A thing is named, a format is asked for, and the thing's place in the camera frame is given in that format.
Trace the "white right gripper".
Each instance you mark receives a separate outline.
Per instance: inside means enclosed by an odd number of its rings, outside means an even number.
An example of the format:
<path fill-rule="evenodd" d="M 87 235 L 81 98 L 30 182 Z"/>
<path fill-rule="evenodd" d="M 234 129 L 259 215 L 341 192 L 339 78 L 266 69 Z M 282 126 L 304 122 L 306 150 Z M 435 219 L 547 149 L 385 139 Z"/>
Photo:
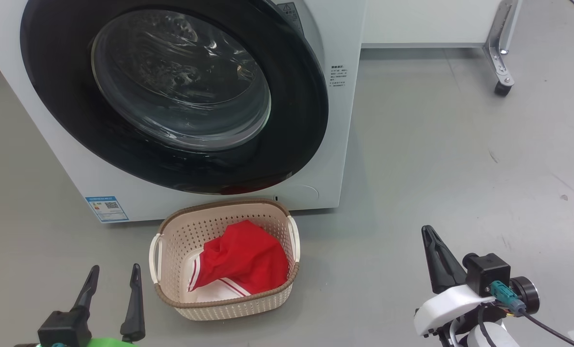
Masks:
<path fill-rule="evenodd" d="M 463 285 L 465 269 L 432 226 L 422 227 L 422 237 L 430 285 L 438 295 L 423 303 L 414 315 L 414 327 L 419 336 L 431 334 L 429 330 L 441 328 L 481 303 L 491 303 L 494 299 L 492 296 L 483 298 L 468 285 Z"/>

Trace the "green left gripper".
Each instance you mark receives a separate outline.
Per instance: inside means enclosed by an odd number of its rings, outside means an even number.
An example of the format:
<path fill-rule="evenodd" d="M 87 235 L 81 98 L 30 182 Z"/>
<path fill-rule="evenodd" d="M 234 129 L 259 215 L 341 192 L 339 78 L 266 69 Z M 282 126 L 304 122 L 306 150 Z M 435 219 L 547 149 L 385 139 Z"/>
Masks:
<path fill-rule="evenodd" d="M 98 286 L 100 266 L 92 266 L 80 290 L 72 310 L 89 311 Z M 124 322 L 120 326 L 122 340 L 116 338 L 92 338 L 87 347 L 136 347 L 134 343 L 146 337 L 141 266 L 135 263 L 130 278 L 131 295 Z"/>

